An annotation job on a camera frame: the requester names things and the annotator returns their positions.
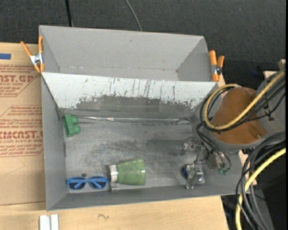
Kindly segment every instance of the green glass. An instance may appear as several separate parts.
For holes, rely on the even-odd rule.
[[[129,160],[116,165],[117,183],[145,185],[146,170],[143,159]]]

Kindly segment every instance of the wire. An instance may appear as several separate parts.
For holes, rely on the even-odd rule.
[[[212,141],[209,137],[205,136],[199,130],[201,126],[202,126],[202,123],[199,123],[196,126],[196,131],[197,131],[198,136],[219,156],[219,158],[222,161],[222,169],[225,169],[225,165],[226,165],[223,157],[226,158],[226,160],[228,161],[227,170],[230,170],[232,167],[232,163],[231,163],[229,156],[214,141]]]
[[[229,123],[222,125],[222,126],[216,126],[213,125],[212,123],[210,123],[210,121],[208,120],[207,117],[207,113],[208,113],[208,106],[211,102],[211,100],[213,99],[213,97],[218,94],[219,91],[229,88],[229,87],[241,87],[239,85],[236,84],[227,84],[222,86],[221,88],[217,89],[216,91],[214,91],[210,97],[208,98],[205,107],[204,107],[204,120],[205,120],[205,124],[210,127],[213,128],[215,130],[222,130],[222,129],[226,129],[228,127],[231,127],[232,125],[234,125],[235,123],[237,123],[238,121],[240,121],[250,110],[253,106],[255,106],[255,104],[263,97],[263,95],[270,89],[273,87],[273,85],[284,75],[284,71],[281,71],[280,73],[278,73],[266,86],[265,88],[254,98],[254,100],[236,117],[234,118],[232,121],[230,121]]]
[[[143,30],[142,30],[141,24],[140,24],[140,22],[139,22],[139,20],[138,20],[138,17],[137,17],[136,14],[135,14],[135,12],[133,11],[132,6],[131,6],[130,3],[128,2],[128,0],[125,0],[125,2],[126,2],[126,4],[128,5],[128,7],[129,7],[129,9],[131,10],[131,12],[133,13],[133,16],[134,16],[134,18],[135,18],[135,20],[136,20],[136,22],[137,22],[137,24],[138,24],[138,26],[139,26],[139,29],[140,29],[140,31],[142,32]]]
[[[262,143],[260,143],[255,149],[252,150],[252,152],[249,154],[247,160],[245,161],[243,168],[242,168],[242,172],[241,172],[241,178],[239,179],[237,186],[236,186],[236,197],[237,197],[237,203],[242,211],[242,213],[244,214],[246,220],[248,221],[248,223],[250,224],[251,227],[253,227],[249,217],[247,216],[246,211],[244,210],[243,206],[240,204],[239,202],[239,194],[238,194],[238,190],[239,190],[239,185],[241,185],[241,192],[242,195],[244,197],[244,203],[245,206],[248,210],[248,212],[250,213],[251,218],[254,220],[254,222],[261,227],[261,229],[268,229],[268,227],[266,226],[266,223],[262,217],[262,215],[260,214],[260,211],[258,209],[257,203],[255,202],[255,204],[253,205],[256,212],[259,212],[258,217],[259,220],[261,221],[261,223],[259,222],[259,220],[254,216],[253,210],[251,209],[251,207],[248,204],[248,199],[246,197],[246,192],[244,190],[244,178],[246,176],[247,173],[253,172],[253,169],[255,166],[257,166],[259,163],[261,163],[268,155],[270,155],[272,152],[274,152],[277,149],[282,149],[286,146],[286,132],[279,132],[276,133],[270,137],[268,137],[266,140],[264,140]],[[265,150],[266,152],[261,155],[256,161],[256,157],[257,154],[262,151]]]
[[[277,102],[276,106],[271,110],[269,111],[268,113],[266,113],[265,115],[262,115],[260,117],[254,117],[252,118],[253,116],[255,116],[265,105],[267,105],[267,103],[272,100],[283,88],[285,88],[285,84],[283,84],[279,89],[277,89],[273,94],[271,94],[269,97],[267,97],[265,100],[260,100],[258,102],[258,105],[256,105],[256,107],[251,111],[251,113],[249,115],[247,115],[244,119],[242,119],[241,121],[238,121],[236,124],[234,124],[233,126],[229,127],[229,128],[226,128],[226,129],[223,129],[223,130],[215,130],[215,129],[211,129],[209,127],[206,127],[207,129],[209,130],[212,130],[212,131],[216,131],[218,133],[220,132],[223,132],[223,131],[228,131],[228,130],[231,130],[231,129],[234,129],[236,128],[237,126],[240,126],[241,124],[244,124],[244,123],[247,123],[247,122],[250,122],[250,121],[253,121],[253,120],[257,120],[257,119],[260,119],[260,118],[263,118],[263,117],[266,117],[266,116],[269,116],[271,115],[278,107],[279,105],[281,104],[283,98],[286,96],[286,92],[281,96],[281,98],[279,99],[279,101]]]
[[[278,151],[277,153],[275,153],[274,155],[272,155],[269,159],[267,159],[263,164],[261,164],[256,171],[250,176],[250,178],[248,179],[248,181],[245,183],[244,185],[244,190],[247,191],[248,188],[250,187],[250,185],[253,183],[253,181],[256,179],[256,177],[269,165],[271,164],[275,159],[277,159],[278,157],[282,156],[283,154],[286,153],[286,148],[283,148],[281,151]],[[242,204],[243,202],[243,197],[242,197],[242,193],[239,196],[239,200],[237,203],[237,207],[236,207],[236,227],[237,230],[242,230],[241,227],[241,222],[240,222],[240,212],[241,212],[241,208],[239,206]]]
[[[253,186],[253,184],[251,184],[251,187],[250,187],[250,192],[251,192],[251,201],[252,201],[252,205],[254,206],[254,209],[256,211],[256,214],[258,215],[259,217],[259,220],[261,221],[262,225],[268,229],[268,226],[264,220],[264,217],[263,215],[261,214],[261,211],[259,210],[259,207],[258,207],[258,204],[257,204],[257,200],[256,200],[256,195],[255,195],[255,188]]]
[[[215,97],[214,97],[214,100],[211,101],[210,105],[209,105],[209,108],[208,108],[208,112],[207,112],[207,116],[209,116],[209,113],[214,105],[214,103],[217,101],[218,97],[223,94],[224,92],[228,91],[227,89],[223,89],[221,90]]]

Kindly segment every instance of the gray metal bin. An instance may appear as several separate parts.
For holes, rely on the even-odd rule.
[[[43,133],[47,210],[233,194],[238,155],[224,176],[204,167],[205,183],[185,188],[180,154],[195,137],[203,98],[215,89],[204,37],[40,26],[44,41]],[[81,132],[66,137],[62,117]],[[72,176],[107,176],[107,165],[143,158],[144,186],[71,190]]]

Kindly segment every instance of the green toy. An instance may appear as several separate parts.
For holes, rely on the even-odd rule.
[[[80,127],[77,125],[78,118],[76,116],[66,114],[63,117],[63,123],[67,137],[72,137],[80,133]]]

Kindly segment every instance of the black cable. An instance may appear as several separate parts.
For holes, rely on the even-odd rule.
[[[247,198],[246,198],[246,192],[244,190],[244,183],[243,183],[243,180],[245,179],[245,175],[250,172],[250,170],[253,168],[253,166],[259,164],[264,158],[265,156],[267,156],[269,153],[271,153],[271,150],[266,152],[263,156],[261,156],[253,165],[250,165],[248,169],[246,169],[244,172],[243,172],[243,169],[242,169],[242,176],[241,178],[239,179],[238,183],[237,183],[237,186],[236,186],[236,198],[237,198],[237,203],[241,209],[241,212],[244,214],[244,217],[246,218],[246,220],[248,221],[248,223],[250,224],[250,226],[255,229],[254,225],[251,223],[251,219],[257,224],[257,226],[260,226],[262,229],[263,226],[258,222],[257,218],[254,217],[254,214],[252,213],[252,211],[250,209],[248,209],[248,212],[251,214],[251,219],[249,218],[249,216],[247,215],[244,207],[241,205],[240,201],[239,201],[239,187],[241,187],[241,193],[242,193],[242,197],[244,198],[243,202],[244,204],[246,204],[247,202]],[[248,164],[248,161],[246,160],[246,162],[244,163],[244,166],[243,168],[246,168],[247,167],[247,164]]]
[[[250,186],[250,193],[251,193],[251,204],[252,204],[252,208],[255,209],[256,214],[258,215],[259,220],[261,221],[262,225],[268,229],[268,226],[264,220],[263,215],[261,214],[261,211],[259,210],[258,204],[257,204],[257,200],[256,200],[256,196],[255,196],[255,188],[253,186],[253,184],[251,184]]]
[[[71,9],[69,7],[69,0],[65,0],[65,5],[66,5],[66,11],[67,11],[67,17],[68,17],[68,25],[69,27],[73,27],[72,14],[71,14]]]
[[[282,89],[285,88],[286,84],[284,83],[283,85],[280,86],[281,83],[283,83],[286,79],[285,78],[282,78],[281,81],[279,81],[275,86],[273,86],[271,88],[271,90],[269,90],[263,97],[262,99],[257,103],[257,105],[255,106],[255,108],[253,110],[251,110],[248,114],[246,114],[246,117],[244,119],[241,119],[240,121],[238,121],[237,123],[233,124],[231,127],[228,127],[226,129],[222,129],[222,130],[217,130],[217,129],[214,129],[214,128],[211,128],[211,127],[208,127],[207,124],[204,122],[204,127],[210,131],[213,131],[213,132],[217,132],[217,133],[221,133],[221,132],[225,132],[225,131],[228,131],[228,130],[232,130],[238,126],[240,126],[241,124],[243,123],[246,123],[246,122],[250,122],[250,121],[253,121],[253,120],[256,120],[256,119],[259,119],[259,118],[263,118],[267,115],[270,115],[272,112],[274,112],[278,106],[280,105],[282,99],[284,98],[284,95],[281,97],[280,101],[277,103],[277,105],[274,107],[274,109],[272,111],[270,111],[268,114],[266,115],[262,115],[260,117],[256,117],[256,118],[253,118],[251,119],[254,115],[256,115],[259,110],[261,110],[270,100],[272,100]],[[202,117],[203,113],[200,112],[200,117],[201,117],[201,121],[203,121],[203,117]]]
[[[196,126],[196,131],[197,131],[197,134],[198,136],[219,156],[219,158],[221,159],[222,161],[222,168],[224,169],[225,168],[225,161],[224,161],[224,158],[223,156],[220,154],[220,151],[214,146],[214,144],[212,144],[210,141],[209,141],[209,138],[207,136],[205,136],[202,132],[200,132],[200,127],[202,126],[202,123],[198,124]]]
[[[237,187],[236,187],[236,197],[237,197],[237,203],[239,205],[239,207],[241,208],[241,211],[243,212],[243,214],[246,216],[246,219],[248,219],[248,216],[243,208],[243,206],[240,204],[239,202],[239,194],[238,194],[238,189],[239,189],[239,185],[241,185],[241,193],[242,193],[242,196],[244,198],[244,204],[248,210],[248,212],[251,214],[251,217],[252,219],[254,220],[254,222],[260,226],[262,229],[268,229],[268,227],[266,226],[266,223],[262,217],[262,215],[260,214],[260,210],[258,208],[258,205],[257,205],[257,202],[256,202],[256,199],[253,198],[252,200],[255,201],[254,203],[254,208],[255,208],[255,211],[256,212],[259,212],[258,217],[259,217],[259,220],[263,223],[259,223],[258,222],[258,219],[256,217],[254,217],[254,214],[253,214],[253,210],[251,209],[251,207],[248,205],[248,199],[247,199],[247,196],[246,196],[246,192],[244,190],[244,182],[245,182],[245,175],[248,173],[248,172],[253,172],[255,166],[259,163],[262,162],[262,160],[267,156],[269,155],[272,151],[276,150],[276,149],[281,149],[285,146],[284,141],[286,141],[286,132],[280,132],[280,133],[277,133],[275,135],[272,135],[270,136],[269,138],[267,138],[265,141],[263,141],[260,145],[258,145],[248,156],[247,160],[245,161],[244,163],[244,166],[242,168],[242,176],[241,178],[239,179],[238,183],[237,183]],[[267,152],[265,154],[263,154],[262,156],[260,156],[256,161],[256,156],[257,154],[262,150],[262,149],[265,149],[267,150]]]
[[[212,100],[211,103],[209,104],[208,111],[207,111],[207,117],[208,117],[208,115],[209,115],[209,113],[210,113],[210,111],[211,111],[214,103],[217,101],[218,97],[219,97],[221,94],[223,94],[224,92],[227,92],[227,91],[229,91],[229,90],[231,90],[231,89],[233,89],[233,88],[234,88],[234,87],[228,88],[228,89],[223,89],[223,90],[221,90],[218,94],[216,94],[216,95],[214,96],[213,100]]]
[[[137,17],[136,14],[135,14],[135,12],[133,11],[132,6],[131,6],[130,3],[128,2],[128,0],[125,0],[125,2],[126,2],[126,4],[128,5],[129,9],[131,10],[131,12],[132,12],[132,14],[133,14],[133,16],[134,16],[134,18],[135,18],[138,26],[139,26],[139,29],[140,29],[140,31],[142,32],[143,30],[142,30],[141,24],[140,24],[140,22],[139,22],[139,20],[138,20],[138,17]]]

